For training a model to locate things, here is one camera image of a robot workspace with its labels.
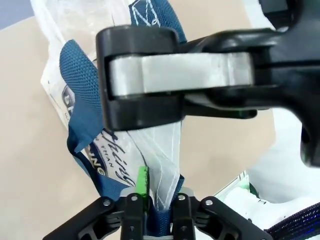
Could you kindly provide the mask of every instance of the tan background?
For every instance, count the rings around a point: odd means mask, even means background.
[[[170,0],[188,40],[250,27],[239,0],[199,1]],[[98,194],[68,153],[67,131],[40,85],[48,43],[35,19],[0,31],[0,43],[0,239],[39,240]],[[245,121],[187,117],[180,158],[185,185],[199,198],[214,194],[274,138],[270,111]]]

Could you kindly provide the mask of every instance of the green plastic piece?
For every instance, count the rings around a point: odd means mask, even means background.
[[[140,194],[144,200],[149,196],[149,168],[141,166],[135,184],[135,192]]]

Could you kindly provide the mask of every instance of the plastic bag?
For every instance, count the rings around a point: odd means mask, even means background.
[[[59,70],[59,56],[66,41],[74,39],[89,59],[94,61],[98,31],[131,24],[131,19],[137,23],[138,20],[144,20],[142,24],[148,26],[161,25],[150,0],[144,3],[144,12],[139,12],[135,7],[140,0],[30,1],[38,24],[49,41],[49,59],[41,84],[66,127],[75,105],[74,93],[62,79]],[[133,2],[134,7],[130,9],[129,5]],[[129,132],[104,130],[81,152],[98,174],[132,187],[136,184],[139,167],[147,165],[155,206],[158,210],[166,210],[180,177],[180,132],[180,122]]]

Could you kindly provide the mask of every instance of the screw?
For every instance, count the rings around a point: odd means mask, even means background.
[[[184,195],[179,195],[179,196],[178,196],[178,199],[181,201],[181,200],[185,200],[186,197],[185,197]]]
[[[109,200],[104,200],[103,205],[104,206],[109,206],[111,204],[111,202]]]
[[[207,205],[207,206],[210,206],[210,205],[212,205],[212,204],[214,204],[211,200],[207,200],[207,201],[205,201],[205,205]]]

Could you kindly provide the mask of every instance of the blue mesh fabric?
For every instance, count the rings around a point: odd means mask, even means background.
[[[172,6],[166,0],[136,0],[130,6],[132,25],[155,25],[175,29],[181,43],[187,41]]]
[[[178,32],[181,42],[186,41],[178,18],[167,0],[137,0],[129,8],[133,25],[157,24],[161,27],[170,27]],[[60,53],[60,72],[75,95],[75,105],[69,121],[68,149],[77,163],[90,176],[99,194],[116,200],[121,191],[128,186],[98,174],[80,152],[93,142],[104,127],[97,69],[78,44],[74,40],[70,40]],[[180,190],[183,181],[184,179],[181,177],[176,193]],[[151,235],[165,236],[170,234],[170,211],[158,212],[153,208],[150,211],[148,221],[150,222],[148,226],[150,226]]]

